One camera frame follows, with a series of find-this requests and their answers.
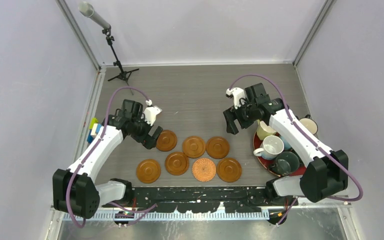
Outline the red round tray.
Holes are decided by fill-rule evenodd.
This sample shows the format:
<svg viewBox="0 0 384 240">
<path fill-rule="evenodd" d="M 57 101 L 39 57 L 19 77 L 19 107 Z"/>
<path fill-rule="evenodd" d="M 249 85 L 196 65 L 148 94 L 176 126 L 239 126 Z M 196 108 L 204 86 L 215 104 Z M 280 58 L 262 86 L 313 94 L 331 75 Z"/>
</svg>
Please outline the red round tray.
<svg viewBox="0 0 384 240">
<path fill-rule="evenodd" d="M 263 142 L 263 141 L 259 139 L 257 133 L 255 132 L 255 133 L 254 133 L 254 136 L 253 136 L 253 147 L 254 147 L 255 149 L 258 148 L 258 147 L 261 145 L 262 142 Z M 275 176 L 277 176 L 277 177 L 280 177 L 280 176 L 281 176 L 281 175 L 277 174 L 276 172 L 274 172 L 274 171 L 272 171 L 272 170 L 270 169 L 270 165 L 271 165 L 272 163 L 274 163 L 274 160 L 267 160 L 267 159 L 264 159 L 264 158 L 262 158 L 262 157 L 260 157 L 260 156 L 257 156 L 256 158 L 258 159 L 258 161 L 260 162 L 260 164 L 261 164 L 261 165 L 262 165 L 262 166 L 263 166 L 269 173 L 271 173 L 271 174 L 273 174 L 273 175 L 275 175 Z M 300 162 L 300 164 L 299 164 L 299 168 L 298 168 L 296 171 L 291 172 L 291 173 L 289 174 L 289 176 L 301 176 L 301 175 L 304 174 L 304 172 L 306 171 L 306 167 L 304 166 L 304 164 L 303 164 L 303 162 L 302 162 L 301 160 L 299 160 L 299 162 Z"/>
</svg>

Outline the brown wooden coaster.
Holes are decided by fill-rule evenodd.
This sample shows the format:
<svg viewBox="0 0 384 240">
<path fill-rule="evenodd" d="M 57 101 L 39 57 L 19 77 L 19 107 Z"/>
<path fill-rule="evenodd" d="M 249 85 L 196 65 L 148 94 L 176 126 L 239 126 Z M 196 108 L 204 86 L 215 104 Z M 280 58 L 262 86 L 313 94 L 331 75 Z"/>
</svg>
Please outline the brown wooden coaster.
<svg viewBox="0 0 384 240">
<path fill-rule="evenodd" d="M 207 154 L 214 159 L 223 159 L 225 158 L 230 151 L 229 142 L 221 137 L 214 136 L 206 142 L 206 152 Z"/>
<path fill-rule="evenodd" d="M 224 182 L 233 183 L 240 179 L 242 167 L 236 159 L 227 157 L 218 162 L 216 173 Z"/>
<path fill-rule="evenodd" d="M 179 176 L 189 169 L 190 162 L 183 152 L 172 152 L 165 159 L 164 166 L 169 174 Z"/>
<path fill-rule="evenodd" d="M 176 147 L 177 142 L 177 136 L 173 131 L 163 130 L 157 139 L 156 148 L 159 151 L 168 152 Z"/>
<path fill-rule="evenodd" d="M 201 157 L 206 151 L 206 143 L 199 136 L 189 136 L 182 143 L 183 153 L 192 159 Z"/>
<path fill-rule="evenodd" d="M 145 159 L 136 168 L 136 177 L 144 184 L 155 182 L 161 175 L 161 166 L 155 159 Z"/>
</svg>

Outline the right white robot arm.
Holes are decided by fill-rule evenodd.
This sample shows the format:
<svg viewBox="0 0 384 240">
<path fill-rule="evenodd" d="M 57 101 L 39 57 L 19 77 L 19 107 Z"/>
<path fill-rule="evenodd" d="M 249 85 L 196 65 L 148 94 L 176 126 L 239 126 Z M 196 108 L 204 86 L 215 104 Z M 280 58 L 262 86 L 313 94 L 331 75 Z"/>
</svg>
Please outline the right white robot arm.
<svg viewBox="0 0 384 240">
<path fill-rule="evenodd" d="M 288 109 L 281 98 L 271 99 L 262 83 L 225 92 L 233 106 L 223 112 L 226 131 L 236 135 L 256 120 L 273 128 L 291 145 L 305 166 L 303 175 L 282 176 L 266 183 L 265 198 L 279 205 L 286 196 L 305 197 L 313 203 L 329 198 L 348 187 L 348 156 L 343 150 L 333 151 L 311 134 Z"/>
</svg>

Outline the pale yellow mug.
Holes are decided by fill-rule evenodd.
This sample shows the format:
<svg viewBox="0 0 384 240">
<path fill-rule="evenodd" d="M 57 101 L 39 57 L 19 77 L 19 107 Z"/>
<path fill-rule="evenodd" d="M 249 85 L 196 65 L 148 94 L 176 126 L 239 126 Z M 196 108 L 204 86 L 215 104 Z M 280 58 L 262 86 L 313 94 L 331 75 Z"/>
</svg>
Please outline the pale yellow mug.
<svg viewBox="0 0 384 240">
<path fill-rule="evenodd" d="M 257 123 L 256 135 L 257 137 L 263 141 L 268 136 L 273 136 L 277 133 L 272 127 L 266 125 L 264 121 L 259 120 Z"/>
</svg>

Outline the dark grey mug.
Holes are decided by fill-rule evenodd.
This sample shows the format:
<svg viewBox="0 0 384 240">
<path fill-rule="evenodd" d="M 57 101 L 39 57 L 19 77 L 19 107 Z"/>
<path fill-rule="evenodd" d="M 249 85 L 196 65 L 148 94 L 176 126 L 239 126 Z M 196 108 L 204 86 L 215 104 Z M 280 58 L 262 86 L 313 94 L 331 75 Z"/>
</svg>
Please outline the dark grey mug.
<svg viewBox="0 0 384 240">
<path fill-rule="evenodd" d="M 285 151 L 273 160 L 268 169 L 271 172 L 283 177 L 294 173 L 299 167 L 300 158 L 294 152 Z"/>
</svg>

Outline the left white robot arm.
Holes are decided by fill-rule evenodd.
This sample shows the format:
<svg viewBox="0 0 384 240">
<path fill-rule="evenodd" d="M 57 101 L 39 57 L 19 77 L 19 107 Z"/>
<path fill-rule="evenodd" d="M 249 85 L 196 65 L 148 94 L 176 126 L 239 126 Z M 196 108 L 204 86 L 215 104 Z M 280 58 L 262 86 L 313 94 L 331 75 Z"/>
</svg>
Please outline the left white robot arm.
<svg viewBox="0 0 384 240">
<path fill-rule="evenodd" d="M 84 153 L 67 169 L 55 171 L 52 176 L 55 210 L 90 219 L 103 205 L 114 202 L 128 207 L 133 202 L 131 182 L 112 178 L 97 185 L 96 178 L 111 153 L 126 137 L 148 150 L 156 147 L 163 128 L 158 126 L 153 134 L 149 132 L 162 109 L 150 101 L 146 104 L 144 107 L 140 102 L 125 99 L 121 108 L 105 118 Z"/>
</svg>

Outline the woven rattan coaster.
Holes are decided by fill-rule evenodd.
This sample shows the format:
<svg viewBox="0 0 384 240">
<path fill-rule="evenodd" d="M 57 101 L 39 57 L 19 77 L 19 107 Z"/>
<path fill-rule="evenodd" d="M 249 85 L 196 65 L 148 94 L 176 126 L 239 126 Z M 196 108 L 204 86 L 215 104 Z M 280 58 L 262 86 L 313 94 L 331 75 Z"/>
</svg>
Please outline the woven rattan coaster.
<svg viewBox="0 0 384 240">
<path fill-rule="evenodd" d="M 217 171 L 215 163 L 209 158 L 200 158 L 192 165 L 192 174 L 200 182 L 212 180 Z"/>
</svg>

